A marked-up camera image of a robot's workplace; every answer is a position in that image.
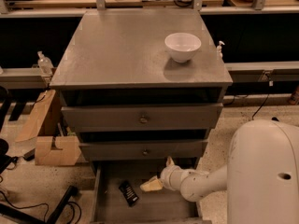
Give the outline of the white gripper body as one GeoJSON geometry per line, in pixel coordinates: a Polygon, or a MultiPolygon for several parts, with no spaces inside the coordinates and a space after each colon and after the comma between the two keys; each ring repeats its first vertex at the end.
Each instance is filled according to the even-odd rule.
{"type": "Polygon", "coordinates": [[[160,180],[166,189],[180,190],[183,180],[189,175],[189,169],[181,169],[177,165],[170,165],[162,170],[160,180]]]}

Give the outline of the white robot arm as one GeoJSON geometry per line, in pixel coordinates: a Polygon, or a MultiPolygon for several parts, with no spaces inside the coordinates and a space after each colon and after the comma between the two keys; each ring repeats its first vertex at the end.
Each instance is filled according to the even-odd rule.
{"type": "Polygon", "coordinates": [[[227,164],[209,173],[171,158],[143,191],[170,189],[189,202],[227,192],[227,224],[299,224],[299,127],[257,119],[236,130],[227,164]]]}

